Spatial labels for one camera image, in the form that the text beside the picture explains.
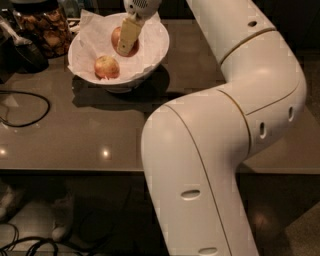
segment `jar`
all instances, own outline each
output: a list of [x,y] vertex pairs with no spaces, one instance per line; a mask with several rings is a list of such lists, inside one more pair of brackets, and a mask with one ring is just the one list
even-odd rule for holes
[[76,0],[58,0],[58,3],[63,6],[67,18],[80,18],[80,10]]
[[22,30],[34,35],[40,51],[46,58],[65,55],[71,44],[63,7],[57,0],[10,0],[15,19]]

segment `kitchen counter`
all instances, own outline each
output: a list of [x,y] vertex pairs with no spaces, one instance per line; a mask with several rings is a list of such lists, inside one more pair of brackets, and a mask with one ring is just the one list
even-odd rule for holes
[[[140,138],[148,116],[168,100],[224,81],[195,21],[163,23],[170,35],[169,52],[130,93],[112,94],[74,76],[67,56],[50,59],[43,72],[15,73],[0,85],[40,94],[51,103],[47,116],[32,126],[0,124],[2,172],[142,171]],[[19,123],[36,119],[46,107],[37,98],[17,94],[0,95],[0,102],[0,115]]]

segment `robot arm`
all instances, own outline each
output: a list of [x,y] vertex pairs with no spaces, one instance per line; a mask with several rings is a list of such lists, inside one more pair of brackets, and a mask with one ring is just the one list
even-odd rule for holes
[[237,166],[303,110],[294,54],[248,0],[187,0],[226,84],[168,102],[148,119],[142,160],[170,255],[258,255]]
[[162,0],[124,0],[128,17],[122,22],[117,52],[128,56],[138,40],[144,23],[159,9]]

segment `black cable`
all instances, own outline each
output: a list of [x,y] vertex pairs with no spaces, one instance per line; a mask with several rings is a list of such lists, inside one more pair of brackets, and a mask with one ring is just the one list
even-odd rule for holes
[[42,99],[44,102],[47,103],[47,109],[46,111],[43,113],[43,115],[41,115],[39,118],[37,118],[36,120],[33,120],[29,123],[25,123],[25,124],[12,124],[10,123],[9,121],[5,120],[4,118],[2,118],[0,116],[0,122],[2,122],[3,124],[7,125],[7,126],[10,126],[10,127],[26,127],[26,126],[30,126],[30,125],[33,125],[35,124],[36,122],[40,121],[42,118],[44,118],[48,112],[50,111],[50,107],[51,107],[51,104],[50,104],[50,101],[42,96],[42,95],[39,95],[39,94],[36,94],[36,93],[32,93],[32,92],[24,92],[24,91],[16,91],[16,90],[0,90],[0,94],[24,94],[24,95],[28,95],[28,96],[33,96],[33,97],[37,97],[37,98],[40,98]]
[[59,249],[58,249],[58,246],[53,242],[53,240],[52,239],[42,239],[39,242],[33,244],[29,248],[29,250],[26,253],[26,256],[34,256],[37,253],[38,249],[44,244],[51,244],[54,249],[53,255],[54,256],[58,255]]
[[66,246],[70,249],[73,249],[76,251],[77,254],[81,254],[80,252],[83,252],[83,253],[96,253],[96,250],[101,247],[103,244],[107,243],[109,240],[106,239],[105,241],[100,241],[99,243],[97,243],[96,245],[93,245],[91,247],[88,247],[88,248],[83,248],[83,247],[80,247],[79,245],[76,245],[72,242],[60,242],[60,243],[57,243],[57,244],[60,244],[60,245],[63,245],[63,246]]
[[83,254],[80,253],[80,252],[74,252],[74,254],[75,254],[75,255],[78,255],[78,256],[83,256]]
[[[127,196],[126,196],[126,198],[125,198],[125,200],[124,200],[124,203],[123,203],[123,205],[122,205],[122,207],[121,207],[121,209],[120,209],[120,212],[121,212],[121,213],[123,213],[123,212],[125,211],[125,209],[127,208],[128,204],[129,204],[129,200],[130,200],[131,195],[132,195],[132,187],[130,186],[129,191],[128,191],[128,194],[127,194]],[[82,239],[82,240],[84,240],[84,241],[86,241],[86,242],[98,243],[98,244],[102,243],[102,244],[104,244],[105,242],[103,243],[103,241],[107,241],[107,239],[113,234],[112,232],[114,231],[114,229],[115,229],[115,227],[117,226],[118,223],[117,223],[117,222],[114,223],[114,224],[111,226],[111,228],[110,228],[110,230],[109,230],[109,233],[105,234],[103,237],[98,238],[98,239],[94,239],[94,240],[88,240],[88,239],[84,238],[84,236],[83,236],[83,231],[82,231],[81,228],[83,227],[83,225],[84,225],[84,223],[87,221],[87,219],[90,218],[91,215],[94,214],[95,212],[96,212],[96,210],[92,210],[92,211],[90,211],[86,216],[84,216],[84,217],[82,218],[82,220],[80,221],[79,229],[78,229],[78,235],[79,235],[80,239]]]
[[[15,225],[13,225],[11,223],[1,223],[0,225],[2,225],[2,226],[10,226],[10,227],[13,228],[14,233],[13,233],[12,241],[10,243],[11,246],[6,248],[7,251],[12,251],[14,249],[14,247],[15,247],[15,241],[17,241],[19,239],[19,230]],[[1,250],[1,249],[0,249],[0,253],[1,253],[1,255],[7,255],[7,253],[4,250]]]
[[38,236],[30,236],[30,237],[24,237],[24,238],[21,238],[21,239],[17,239],[3,247],[0,248],[0,251],[3,252],[5,250],[8,250],[10,247],[12,246],[15,246],[17,244],[20,244],[20,243],[24,243],[24,242],[27,242],[27,241],[33,241],[33,240],[43,240],[44,238],[42,237],[38,237]]

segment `bowl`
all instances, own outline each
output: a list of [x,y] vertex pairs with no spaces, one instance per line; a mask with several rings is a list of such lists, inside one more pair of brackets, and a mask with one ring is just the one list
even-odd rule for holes
[[[113,48],[111,34],[121,26],[126,13],[100,16],[81,14],[80,32],[73,39],[69,52],[69,69],[85,81],[114,93],[131,91],[147,79],[166,56],[170,39],[167,29],[157,15],[148,20],[139,36],[139,50],[131,57],[120,56]],[[102,56],[114,57],[120,66],[116,79],[100,79],[95,75],[95,60]]]

